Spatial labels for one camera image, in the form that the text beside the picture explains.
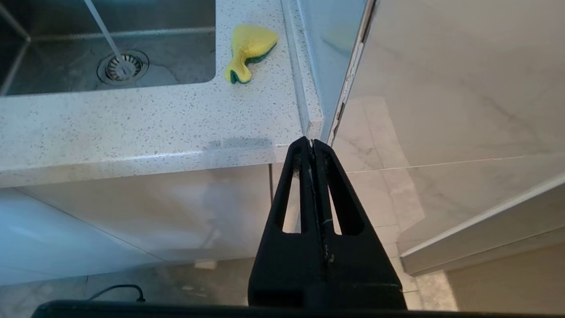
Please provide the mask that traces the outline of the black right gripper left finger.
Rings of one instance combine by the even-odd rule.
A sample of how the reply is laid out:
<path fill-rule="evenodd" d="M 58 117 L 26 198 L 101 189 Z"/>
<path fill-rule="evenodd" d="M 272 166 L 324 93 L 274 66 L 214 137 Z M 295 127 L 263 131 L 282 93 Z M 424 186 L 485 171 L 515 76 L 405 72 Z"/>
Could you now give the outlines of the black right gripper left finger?
<path fill-rule="evenodd" d="M 311 290 L 324 280 L 320 229 L 307 137 L 289 145 L 260 247 L 249 278 L 250 306 L 308 307 Z M 285 233 L 294 173 L 298 173 L 301 231 Z"/>

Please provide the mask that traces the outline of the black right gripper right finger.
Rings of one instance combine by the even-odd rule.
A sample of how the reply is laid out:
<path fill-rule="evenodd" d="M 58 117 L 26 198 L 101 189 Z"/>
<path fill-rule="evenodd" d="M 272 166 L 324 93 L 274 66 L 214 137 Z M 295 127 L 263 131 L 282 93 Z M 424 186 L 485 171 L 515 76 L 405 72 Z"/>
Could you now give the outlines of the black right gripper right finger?
<path fill-rule="evenodd" d="M 319 140 L 312 150 L 329 305 L 407 308 L 397 273 L 335 151 Z"/>

